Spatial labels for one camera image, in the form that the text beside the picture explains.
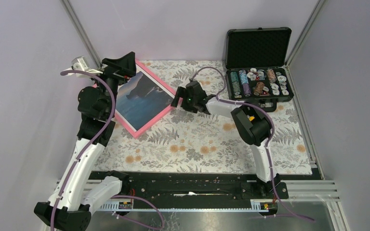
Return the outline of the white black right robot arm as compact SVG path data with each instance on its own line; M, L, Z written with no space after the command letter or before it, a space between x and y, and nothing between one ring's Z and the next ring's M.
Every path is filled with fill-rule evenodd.
M270 151L270 141L275 132L274 123L267 112L252 103L231 101L208 95L198 81L192 80L185 87L178 87L172 107L181 104L181 108L192 113L219 115L233 119L241 139L251 147L256 165L256 176L262 182L257 185L257 192L263 198L269 198L276 192L276 171Z

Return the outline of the seascape photo print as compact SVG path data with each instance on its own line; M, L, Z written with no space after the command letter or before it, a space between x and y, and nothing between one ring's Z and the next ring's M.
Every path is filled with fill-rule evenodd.
M116 112L135 132L166 109L173 94L145 71L138 71L118 89Z

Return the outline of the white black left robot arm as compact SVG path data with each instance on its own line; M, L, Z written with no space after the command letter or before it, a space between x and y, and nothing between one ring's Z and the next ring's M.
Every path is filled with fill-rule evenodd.
M136 75L135 53L104 58L99 69L89 68L84 58L78 57L61 72L62 76L72 74L90 78L95 87L87 86L79 92L81 124L70 162L53 194L34 208L34 214L52 231L84 231L92 215L110 197L123 198L130 193L127 175L112 171L105 182L83 197L94 163L113 133L118 88Z

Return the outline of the pink wooden picture frame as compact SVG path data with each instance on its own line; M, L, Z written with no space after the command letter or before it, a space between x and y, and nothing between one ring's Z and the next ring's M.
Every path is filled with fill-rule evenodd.
M159 78L156 74L154 74L151 70L149 70L142 62L139 60L136 60L136 68L138 71L145 71L148 73L152 78L159 81L166 89L168 89L173 96L175 95L175 90L170 87L166 82L164 82L161 78ZM151 120L151 122L147 123L146 126L144 126L139 131L135 132L133 131L124 121L123 119L118 115L118 113L115 110L115 119L134 137L138 138L140 135L142 135L145 131L147 131L152 125L154 125L158 120L160 120L162 117L164 117L170 110L172 109L171 105L169 105L166 109L164 109L160 114L157 115L154 119Z

